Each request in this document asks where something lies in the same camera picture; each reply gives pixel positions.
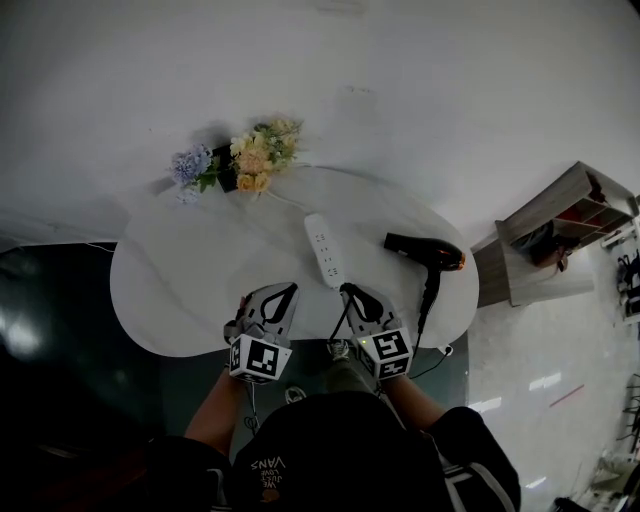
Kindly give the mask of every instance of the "wooden cabinet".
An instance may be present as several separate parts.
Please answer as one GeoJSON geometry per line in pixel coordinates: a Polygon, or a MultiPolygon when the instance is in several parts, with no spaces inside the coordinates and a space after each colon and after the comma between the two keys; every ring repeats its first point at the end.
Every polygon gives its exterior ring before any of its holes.
{"type": "Polygon", "coordinates": [[[508,300],[521,306],[593,289],[588,257],[580,249],[614,233],[639,214],[635,196],[588,165],[577,162],[549,187],[504,221],[498,239],[476,251],[480,277],[478,307],[508,300]],[[513,243],[553,223],[553,233],[579,238],[569,268],[538,268],[513,243]]]}

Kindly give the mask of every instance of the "white power strip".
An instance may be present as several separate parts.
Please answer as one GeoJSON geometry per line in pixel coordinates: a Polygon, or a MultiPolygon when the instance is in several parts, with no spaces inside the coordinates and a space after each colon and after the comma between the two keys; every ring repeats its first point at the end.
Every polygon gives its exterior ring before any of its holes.
{"type": "Polygon", "coordinates": [[[342,258],[329,226],[322,215],[312,213],[304,218],[304,227],[313,252],[316,253],[322,279],[329,288],[338,290],[344,284],[342,258]]]}

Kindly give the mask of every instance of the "oval table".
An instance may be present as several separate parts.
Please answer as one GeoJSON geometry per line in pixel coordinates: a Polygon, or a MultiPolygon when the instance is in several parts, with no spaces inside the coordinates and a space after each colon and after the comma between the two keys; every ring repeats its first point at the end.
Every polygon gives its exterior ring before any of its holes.
{"type": "MultiPolygon", "coordinates": [[[[217,186],[185,205],[176,201],[174,188],[131,220],[114,253],[111,297],[136,343],[173,357],[226,349],[222,328],[235,317],[240,297],[283,281],[300,287],[289,338],[327,338],[343,304],[323,284],[308,242],[304,217],[311,212],[324,216],[337,240],[346,280],[385,294],[413,343],[427,271],[383,249],[385,235],[457,245],[466,265],[442,274],[420,346],[449,344],[467,330],[478,303],[475,261],[456,229],[420,199],[388,184],[317,168],[277,176],[271,192],[278,198],[224,194],[217,186]]],[[[345,321],[338,337],[350,335],[345,321]]]]}

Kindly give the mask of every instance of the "white floor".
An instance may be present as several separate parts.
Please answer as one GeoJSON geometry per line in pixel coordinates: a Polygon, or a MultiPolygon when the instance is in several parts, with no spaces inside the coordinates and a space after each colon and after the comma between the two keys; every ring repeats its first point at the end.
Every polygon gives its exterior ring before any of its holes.
{"type": "Polygon", "coordinates": [[[585,249],[595,292],[521,308],[496,304],[478,310],[469,328],[469,402],[484,411],[520,475],[523,511],[546,511],[555,497],[586,488],[621,432],[625,386],[640,372],[638,329],[620,324],[615,270],[633,244],[585,249]]]}

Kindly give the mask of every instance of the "hair dryer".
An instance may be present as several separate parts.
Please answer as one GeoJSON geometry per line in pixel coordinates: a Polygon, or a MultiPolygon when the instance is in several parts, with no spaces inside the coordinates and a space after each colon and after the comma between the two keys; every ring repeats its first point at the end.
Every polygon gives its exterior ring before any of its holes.
{"type": "Polygon", "coordinates": [[[440,273],[461,270],[464,267],[465,255],[455,245],[437,238],[417,238],[412,236],[387,233],[384,248],[397,252],[427,267],[429,275],[422,295],[420,318],[418,319],[418,341],[440,290],[440,273]]]}

